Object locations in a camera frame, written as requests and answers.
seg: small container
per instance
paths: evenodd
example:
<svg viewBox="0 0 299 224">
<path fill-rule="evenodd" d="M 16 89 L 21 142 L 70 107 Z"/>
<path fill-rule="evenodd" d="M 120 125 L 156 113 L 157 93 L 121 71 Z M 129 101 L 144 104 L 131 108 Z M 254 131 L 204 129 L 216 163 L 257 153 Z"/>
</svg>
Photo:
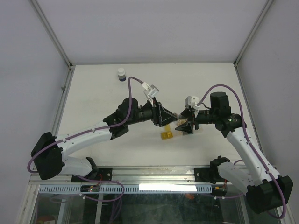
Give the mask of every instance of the small container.
<svg viewBox="0 0 299 224">
<path fill-rule="evenodd" d="M 118 70 L 117 70 L 117 73 L 118 73 L 118 79 L 120 80 L 120 81 L 125 81 L 126 80 L 126 72 L 125 72 L 125 70 L 124 70 L 124 68 L 119 68 Z"/>
</svg>

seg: vent grille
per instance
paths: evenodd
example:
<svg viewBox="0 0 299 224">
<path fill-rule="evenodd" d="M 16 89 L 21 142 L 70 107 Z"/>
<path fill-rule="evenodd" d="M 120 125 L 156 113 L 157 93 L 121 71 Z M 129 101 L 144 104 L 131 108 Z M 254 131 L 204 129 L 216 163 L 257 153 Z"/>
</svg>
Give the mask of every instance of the vent grille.
<svg viewBox="0 0 299 224">
<path fill-rule="evenodd" d="M 209 194 L 212 192 L 212 186 L 207 184 L 196 184 L 197 192 L 188 192 L 188 191 L 163 191 L 163 190 L 139 190 L 139 185 L 125 185 L 125 194 Z M 40 194 L 79 194 L 81 189 L 80 184 L 76 185 L 41 185 L 39 193 Z M 84 192 L 84 194 L 120 194 L 122 193 L 121 186 L 102 184 L 100 190 L 95 192 Z"/>
</svg>

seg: white cap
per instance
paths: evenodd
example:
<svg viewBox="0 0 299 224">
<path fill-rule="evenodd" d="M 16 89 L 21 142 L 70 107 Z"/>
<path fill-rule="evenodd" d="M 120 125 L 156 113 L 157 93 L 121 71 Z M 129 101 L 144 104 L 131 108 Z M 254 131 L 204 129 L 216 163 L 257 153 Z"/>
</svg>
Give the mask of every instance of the white cap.
<svg viewBox="0 0 299 224">
<path fill-rule="evenodd" d="M 119 68 L 119 69 L 117 70 L 117 72 L 118 72 L 118 75 L 119 75 L 119 76 L 123 76 L 123 75 L 126 74 L 124 68 Z"/>
</svg>

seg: yellow object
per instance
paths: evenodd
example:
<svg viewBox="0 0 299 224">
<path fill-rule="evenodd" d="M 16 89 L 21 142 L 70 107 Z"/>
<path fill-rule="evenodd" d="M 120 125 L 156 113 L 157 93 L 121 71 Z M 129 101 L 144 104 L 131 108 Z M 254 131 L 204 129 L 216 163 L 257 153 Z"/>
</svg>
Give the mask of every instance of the yellow object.
<svg viewBox="0 0 299 224">
<path fill-rule="evenodd" d="M 171 131 L 170 124 L 168 124 L 168 125 L 165 126 L 165 131 L 167 131 L 167 132 Z"/>
<path fill-rule="evenodd" d="M 173 135 L 172 135 L 172 132 L 161 132 L 161 138 L 162 140 L 165 140 L 165 139 L 172 139 L 173 138 Z"/>
</svg>

